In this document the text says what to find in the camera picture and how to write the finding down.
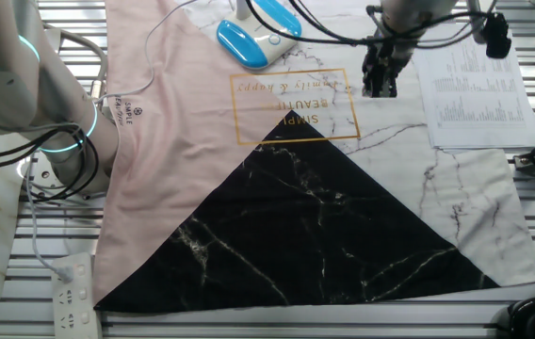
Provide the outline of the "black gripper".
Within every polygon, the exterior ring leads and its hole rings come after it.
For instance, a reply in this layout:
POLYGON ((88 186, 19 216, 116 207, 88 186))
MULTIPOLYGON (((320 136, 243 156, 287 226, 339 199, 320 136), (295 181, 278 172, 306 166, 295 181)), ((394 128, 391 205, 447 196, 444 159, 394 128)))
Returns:
POLYGON ((412 57, 410 42, 377 42, 367 47, 363 77, 365 97, 397 97, 397 76, 412 57), (381 87, 378 65, 385 68, 381 87))

